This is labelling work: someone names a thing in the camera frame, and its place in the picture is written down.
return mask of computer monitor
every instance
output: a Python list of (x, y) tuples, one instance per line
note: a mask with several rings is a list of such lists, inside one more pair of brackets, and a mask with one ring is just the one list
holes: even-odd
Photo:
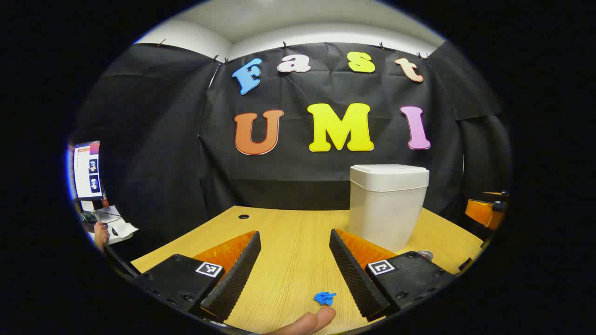
[(74, 187), (79, 200), (102, 200), (100, 142), (77, 144), (73, 150)]

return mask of blue letter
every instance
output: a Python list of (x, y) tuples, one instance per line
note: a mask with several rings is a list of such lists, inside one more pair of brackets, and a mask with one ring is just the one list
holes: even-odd
[(256, 65), (262, 62), (263, 61), (260, 58), (255, 58), (232, 74), (232, 77), (238, 79), (238, 82), (240, 83), (240, 95), (246, 94), (246, 92), (255, 88), (259, 84), (260, 80), (253, 79), (253, 76), (260, 76), (260, 69)]

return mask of human hand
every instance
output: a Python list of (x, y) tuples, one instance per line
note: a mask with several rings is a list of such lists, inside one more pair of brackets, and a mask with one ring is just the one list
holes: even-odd
[(265, 335), (311, 335), (329, 325), (335, 316), (335, 309), (323, 306), (316, 314), (308, 312), (294, 323)]
[(103, 252), (104, 246), (106, 245), (106, 243), (108, 243), (108, 238), (110, 236), (110, 233), (108, 233), (108, 228), (106, 226), (104, 226), (103, 222), (97, 221), (95, 223), (95, 226), (93, 227), (93, 230), (95, 233), (95, 235), (94, 235), (95, 244), (101, 250), (101, 252)]

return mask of wooden table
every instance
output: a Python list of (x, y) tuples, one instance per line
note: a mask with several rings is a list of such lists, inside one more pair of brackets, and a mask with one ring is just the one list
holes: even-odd
[[(250, 217), (239, 219), (241, 214)], [(234, 206), (132, 264), (145, 272), (174, 253), (193, 257), (230, 238), (258, 230), (262, 245), (259, 258), (225, 323), (266, 333), (294, 322), (306, 312), (318, 311), (314, 295), (329, 291), (337, 293), (333, 302), (337, 316), (317, 335), (334, 334), (371, 323), (361, 317), (329, 249), (331, 229), (347, 230), (348, 219), (348, 210)], [(434, 254), (434, 263), (455, 274), (468, 258), (479, 255), (481, 244), (482, 240), (466, 230), (422, 209), (408, 245), (392, 251), (399, 255), (429, 250)]]

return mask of white trash can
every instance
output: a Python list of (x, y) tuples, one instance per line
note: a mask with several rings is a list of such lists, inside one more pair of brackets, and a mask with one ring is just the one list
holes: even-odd
[(418, 222), (428, 186), (429, 171), (423, 167), (352, 166), (347, 230), (392, 252), (404, 248)]

